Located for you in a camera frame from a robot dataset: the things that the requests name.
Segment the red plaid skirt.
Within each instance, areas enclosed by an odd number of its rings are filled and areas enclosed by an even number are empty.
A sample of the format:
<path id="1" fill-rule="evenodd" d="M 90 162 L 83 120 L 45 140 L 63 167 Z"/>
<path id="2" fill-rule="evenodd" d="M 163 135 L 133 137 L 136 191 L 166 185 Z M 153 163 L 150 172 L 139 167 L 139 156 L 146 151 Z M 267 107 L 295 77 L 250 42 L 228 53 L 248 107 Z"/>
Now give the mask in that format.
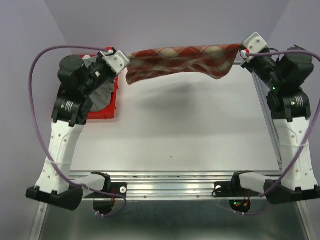
<path id="1" fill-rule="evenodd" d="M 242 45 L 218 44 L 163 47 L 128 55 L 126 82 L 129 85 L 178 73 L 200 73 L 214 80 L 231 70 Z"/>

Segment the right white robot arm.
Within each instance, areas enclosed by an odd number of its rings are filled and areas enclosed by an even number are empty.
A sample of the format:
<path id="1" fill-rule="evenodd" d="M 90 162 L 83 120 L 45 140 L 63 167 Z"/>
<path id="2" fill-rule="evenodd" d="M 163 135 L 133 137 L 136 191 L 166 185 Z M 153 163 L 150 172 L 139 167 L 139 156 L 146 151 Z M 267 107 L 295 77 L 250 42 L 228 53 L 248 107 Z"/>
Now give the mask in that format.
<path id="1" fill-rule="evenodd" d="M 311 113 L 310 99 L 302 84 L 314 71 L 315 54 L 294 46 L 274 53 L 265 47 L 257 53 L 242 48 L 242 67 L 254 73 L 269 88 L 266 100 L 278 138 L 282 174 L 278 178 L 250 171 L 236 172 L 231 192 L 247 190 L 266 197 L 272 205 L 314 200 L 320 197 L 309 147 L 309 137 L 320 112 Z"/>

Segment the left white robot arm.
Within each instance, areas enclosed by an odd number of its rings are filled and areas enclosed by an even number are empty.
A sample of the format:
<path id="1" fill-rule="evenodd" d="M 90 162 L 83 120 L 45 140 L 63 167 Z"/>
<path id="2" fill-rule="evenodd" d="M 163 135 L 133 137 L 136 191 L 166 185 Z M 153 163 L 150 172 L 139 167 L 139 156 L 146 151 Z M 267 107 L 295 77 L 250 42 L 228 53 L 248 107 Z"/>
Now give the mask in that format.
<path id="1" fill-rule="evenodd" d="M 92 172 L 82 180 L 70 181 L 75 148 L 87 123 L 93 102 L 91 94 L 105 83 L 113 83 L 130 60 L 121 51 L 99 52 L 87 63 L 79 55 L 69 55 L 59 63 L 61 82 L 51 115 L 51 137 L 40 177 L 26 190 L 29 199 L 74 211 L 92 193 L 118 198 L 111 191 L 108 174 Z"/>

